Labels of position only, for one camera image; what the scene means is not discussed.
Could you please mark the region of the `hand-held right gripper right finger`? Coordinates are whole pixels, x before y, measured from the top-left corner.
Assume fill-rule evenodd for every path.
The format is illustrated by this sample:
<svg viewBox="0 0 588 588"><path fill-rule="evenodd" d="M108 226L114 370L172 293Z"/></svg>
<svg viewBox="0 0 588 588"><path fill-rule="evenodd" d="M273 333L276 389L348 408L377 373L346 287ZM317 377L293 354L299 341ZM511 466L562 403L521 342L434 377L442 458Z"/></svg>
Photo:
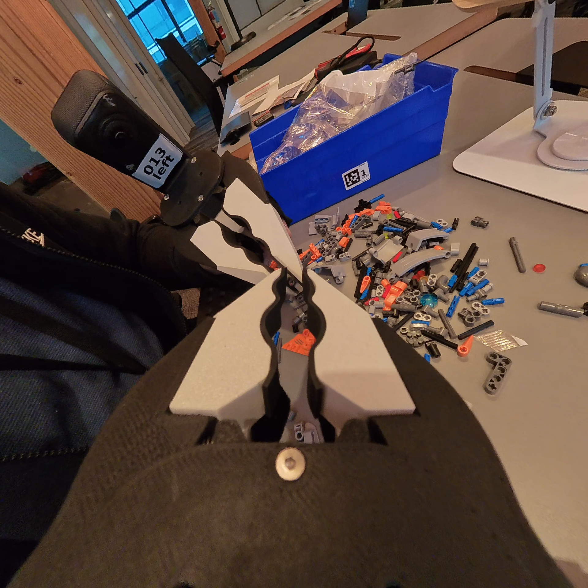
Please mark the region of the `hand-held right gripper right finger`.
<svg viewBox="0 0 588 588"><path fill-rule="evenodd" d="M314 271L306 273L307 399L315 417L412 414L415 404L374 321Z"/></svg>

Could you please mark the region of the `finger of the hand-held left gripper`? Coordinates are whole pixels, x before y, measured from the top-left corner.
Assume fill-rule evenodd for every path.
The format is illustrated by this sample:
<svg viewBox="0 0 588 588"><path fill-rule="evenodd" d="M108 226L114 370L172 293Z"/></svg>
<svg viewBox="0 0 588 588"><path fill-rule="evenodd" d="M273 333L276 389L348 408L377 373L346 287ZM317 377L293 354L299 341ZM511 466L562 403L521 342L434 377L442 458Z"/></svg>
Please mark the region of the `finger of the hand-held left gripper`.
<svg viewBox="0 0 588 588"><path fill-rule="evenodd" d="M281 269L276 261L268 266L235 241L238 233L212 220L198 226L190 241L217 270L253 285Z"/></svg>
<svg viewBox="0 0 588 588"><path fill-rule="evenodd" d="M290 273L302 273L299 255L281 216L270 203L265 203L241 180L235 179L225 190L224 212L243 220L252 236L263 242L275 261Z"/></svg>

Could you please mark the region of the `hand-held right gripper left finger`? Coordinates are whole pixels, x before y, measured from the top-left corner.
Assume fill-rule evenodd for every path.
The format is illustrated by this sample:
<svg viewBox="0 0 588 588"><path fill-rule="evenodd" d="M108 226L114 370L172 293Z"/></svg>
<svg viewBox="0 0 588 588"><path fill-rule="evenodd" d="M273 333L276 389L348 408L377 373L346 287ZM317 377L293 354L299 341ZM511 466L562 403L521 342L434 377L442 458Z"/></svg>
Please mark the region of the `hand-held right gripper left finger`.
<svg viewBox="0 0 588 588"><path fill-rule="evenodd" d="M288 281L276 270L213 319L169 409L217 419L273 416L282 392L273 336Z"/></svg>

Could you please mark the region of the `person's left forearm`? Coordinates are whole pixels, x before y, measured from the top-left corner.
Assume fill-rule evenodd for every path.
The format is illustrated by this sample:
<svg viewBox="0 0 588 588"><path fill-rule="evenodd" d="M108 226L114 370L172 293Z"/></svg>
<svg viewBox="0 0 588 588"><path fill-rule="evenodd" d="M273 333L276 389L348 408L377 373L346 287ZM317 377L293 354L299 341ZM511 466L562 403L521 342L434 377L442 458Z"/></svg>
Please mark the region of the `person's left forearm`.
<svg viewBox="0 0 588 588"><path fill-rule="evenodd" d="M165 224L142 224L122 217L108 219L109 250L117 265L170 288L198 288L202 298L234 300L252 285L201 263L203 257L183 230Z"/></svg>

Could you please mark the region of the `large orange wedge piece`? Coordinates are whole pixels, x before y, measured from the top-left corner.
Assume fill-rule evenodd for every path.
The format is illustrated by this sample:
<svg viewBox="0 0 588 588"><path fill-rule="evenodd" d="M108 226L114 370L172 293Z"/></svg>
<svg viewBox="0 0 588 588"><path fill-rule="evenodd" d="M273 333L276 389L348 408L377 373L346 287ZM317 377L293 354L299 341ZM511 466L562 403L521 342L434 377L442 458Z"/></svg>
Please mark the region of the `large orange wedge piece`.
<svg viewBox="0 0 588 588"><path fill-rule="evenodd" d="M289 342L282 344L282 350L308 357L316 343L316 338L309 329L297 333Z"/></svg>

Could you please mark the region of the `black office chair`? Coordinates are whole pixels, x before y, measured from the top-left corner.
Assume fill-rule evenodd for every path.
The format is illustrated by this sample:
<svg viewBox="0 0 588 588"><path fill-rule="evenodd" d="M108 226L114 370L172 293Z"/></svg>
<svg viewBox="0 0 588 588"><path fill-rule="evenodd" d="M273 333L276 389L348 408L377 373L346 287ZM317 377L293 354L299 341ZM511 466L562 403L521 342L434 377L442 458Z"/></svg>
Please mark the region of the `black office chair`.
<svg viewBox="0 0 588 588"><path fill-rule="evenodd" d="M156 39L168 60L179 69L187 83L199 95L209 109L217 134L221 134L224 105L217 87L196 61L190 57L178 40L170 33L167 37Z"/></svg>

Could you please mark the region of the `pile of small building parts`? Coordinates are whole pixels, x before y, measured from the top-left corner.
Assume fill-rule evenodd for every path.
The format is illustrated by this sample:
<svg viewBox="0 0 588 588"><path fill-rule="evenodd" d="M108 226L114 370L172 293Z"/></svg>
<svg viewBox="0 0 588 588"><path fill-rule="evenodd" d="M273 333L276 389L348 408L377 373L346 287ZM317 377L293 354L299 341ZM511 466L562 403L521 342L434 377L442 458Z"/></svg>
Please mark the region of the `pile of small building parts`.
<svg viewBox="0 0 588 588"><path fill-rule="evenodd" d="M459 218L428 220L393 206L385 195L317 213L308 242L297 248L302 268L346 288L351 301L379 319L426 361L452 351L466 359L494 325L490 260L481 247L456 241Z"/></svg>

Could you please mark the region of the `stack of papers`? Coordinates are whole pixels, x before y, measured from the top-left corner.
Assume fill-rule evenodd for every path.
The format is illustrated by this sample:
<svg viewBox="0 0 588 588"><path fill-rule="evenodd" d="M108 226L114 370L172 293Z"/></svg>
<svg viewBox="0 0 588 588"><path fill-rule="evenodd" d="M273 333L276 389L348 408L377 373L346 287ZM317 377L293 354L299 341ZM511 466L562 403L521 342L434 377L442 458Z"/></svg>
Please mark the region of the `stack of papers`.
<svg viewBox="0 0 588 588"><path fill-rule="evenodd" d="M316 82L314 70L299 80L279 86L280 76L275 76L258 85L235 100L228 118L254 107L254 114L260 114L280 105L297 99L303 92L311 89Z"/></svg>

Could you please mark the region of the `clear plastic bags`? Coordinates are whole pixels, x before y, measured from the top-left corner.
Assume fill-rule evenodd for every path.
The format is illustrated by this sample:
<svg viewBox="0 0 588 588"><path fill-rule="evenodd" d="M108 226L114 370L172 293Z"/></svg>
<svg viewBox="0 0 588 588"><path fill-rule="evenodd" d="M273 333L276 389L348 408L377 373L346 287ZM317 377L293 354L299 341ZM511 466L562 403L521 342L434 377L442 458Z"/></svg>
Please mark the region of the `clear plastic bags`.
<svg viewBox="0 0 588 588"><path fill-rule="evenodd" d="M327 75L301 103L277 148L266 158L265 173L308 151L415 90L417 54L394 59L378 69Z"/></svg>

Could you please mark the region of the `dark grey angled beam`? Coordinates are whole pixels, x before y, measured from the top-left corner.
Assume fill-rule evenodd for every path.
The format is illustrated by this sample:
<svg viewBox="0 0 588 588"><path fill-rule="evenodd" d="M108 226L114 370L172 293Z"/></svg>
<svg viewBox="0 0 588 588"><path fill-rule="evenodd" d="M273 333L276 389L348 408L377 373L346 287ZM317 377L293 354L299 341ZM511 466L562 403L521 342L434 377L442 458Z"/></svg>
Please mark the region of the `dark grey angled beam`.
<svg viewBox="0 0 588 588"><path fill-rule="evenodd" d="M504 379L511 368L512 361L510 358L497 352L487 353L486 361L491 365L491 370L484 381L483 389L489 396L496 396L502 388Z"/></svg>

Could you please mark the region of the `blue plastic bin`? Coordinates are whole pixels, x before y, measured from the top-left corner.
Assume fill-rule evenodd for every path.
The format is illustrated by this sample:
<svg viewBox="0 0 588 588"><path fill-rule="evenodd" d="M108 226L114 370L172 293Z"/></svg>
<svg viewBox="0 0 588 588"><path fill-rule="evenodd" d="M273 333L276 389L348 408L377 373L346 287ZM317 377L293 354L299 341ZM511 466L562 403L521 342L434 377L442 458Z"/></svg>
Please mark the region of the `blue plastic bin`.
<svg viewBox="0 0 588 588"><path fill-rule="evenodd" d="M458 70L416 63L415 90L318 146L262 173L300 107L251 132L264 186L294 222L439 155Z"/></svg>

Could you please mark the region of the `small clear bag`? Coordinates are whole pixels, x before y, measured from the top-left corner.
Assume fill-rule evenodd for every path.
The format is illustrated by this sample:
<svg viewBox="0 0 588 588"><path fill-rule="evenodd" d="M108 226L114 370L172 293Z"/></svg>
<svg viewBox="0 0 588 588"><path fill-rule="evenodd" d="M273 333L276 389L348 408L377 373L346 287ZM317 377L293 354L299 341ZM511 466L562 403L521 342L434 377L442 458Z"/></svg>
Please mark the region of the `small clear bag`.
<svg viewBox="0 0 588 588"><path fill-rule="evenodd" d="M485 334L476 335L475 340L489 347L494 352L504 352L506 350L527 346L527 342L502 330L495 330Z"/></svg>

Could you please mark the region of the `person's torso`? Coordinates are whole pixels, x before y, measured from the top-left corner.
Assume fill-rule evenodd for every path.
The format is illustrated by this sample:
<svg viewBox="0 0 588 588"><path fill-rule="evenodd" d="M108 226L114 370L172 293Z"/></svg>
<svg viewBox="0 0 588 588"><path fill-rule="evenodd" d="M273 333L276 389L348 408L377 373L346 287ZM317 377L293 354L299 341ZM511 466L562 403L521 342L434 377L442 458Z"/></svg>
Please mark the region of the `person's torso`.
<svg viewBox="0 0 588 588"><path fill-rule="evenodd" d="M117 265L107 220L1 185L1 557L40 540L117 404L187 335L187 287Z"/></svg>

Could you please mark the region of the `white book stand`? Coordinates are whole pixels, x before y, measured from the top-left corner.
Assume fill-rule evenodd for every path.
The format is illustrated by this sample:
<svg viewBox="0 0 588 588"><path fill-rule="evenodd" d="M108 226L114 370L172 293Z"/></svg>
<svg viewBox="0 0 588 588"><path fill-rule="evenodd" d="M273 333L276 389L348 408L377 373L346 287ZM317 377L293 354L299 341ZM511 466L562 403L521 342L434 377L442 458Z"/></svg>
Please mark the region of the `white book stand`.
<svg viewBox="0 0 588 588"><path fill-rule="evenodd" d="M453 169L587 211L587 102L553 100L555 1L535 1L533 108L458 155Z"/></svg>

